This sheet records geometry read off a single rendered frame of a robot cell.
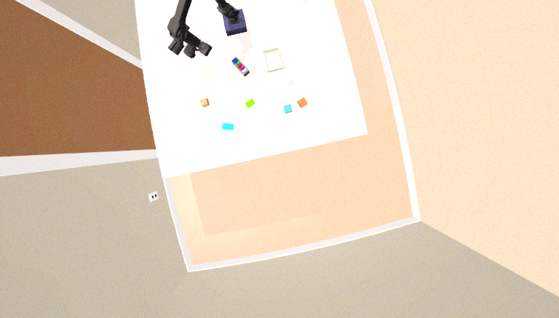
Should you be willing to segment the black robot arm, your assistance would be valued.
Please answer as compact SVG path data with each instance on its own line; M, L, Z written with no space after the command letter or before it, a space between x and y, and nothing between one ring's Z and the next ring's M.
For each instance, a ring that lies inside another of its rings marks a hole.
M178 5L173 17L167 25L167 29L170 36L173 38L173 42L168 46L168 49L179 55L184 48L183 52L186 56L191 59L196 57L196 51L199 51L196 47L187 44L184 46L183 42L190 43L194 36L189 31L190 27L186 24L186 17L191 6L192 0L178 0ZM215 0L218 4L218 11L228 18L229 25L234 23L239 23L239 11L237 8L233 7L230 3L226 3L226 0Z

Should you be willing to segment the beige shallow tray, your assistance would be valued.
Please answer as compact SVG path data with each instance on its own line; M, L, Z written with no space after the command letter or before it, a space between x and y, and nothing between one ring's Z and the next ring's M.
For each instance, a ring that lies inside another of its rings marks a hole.
M262 53L267 73L284 69L279 47L264 49Z

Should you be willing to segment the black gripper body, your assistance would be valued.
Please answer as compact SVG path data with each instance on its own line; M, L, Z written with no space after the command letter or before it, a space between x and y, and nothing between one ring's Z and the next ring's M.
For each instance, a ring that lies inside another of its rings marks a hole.
M213 47L211 45L209 45L207 42L203 43L203 41L201 41L201 39L199 39L194 34L193 34L193 36L194 36L193 40L190 43L187 43L187 44L190 44L190 46L199 48L199 52L207 57Z

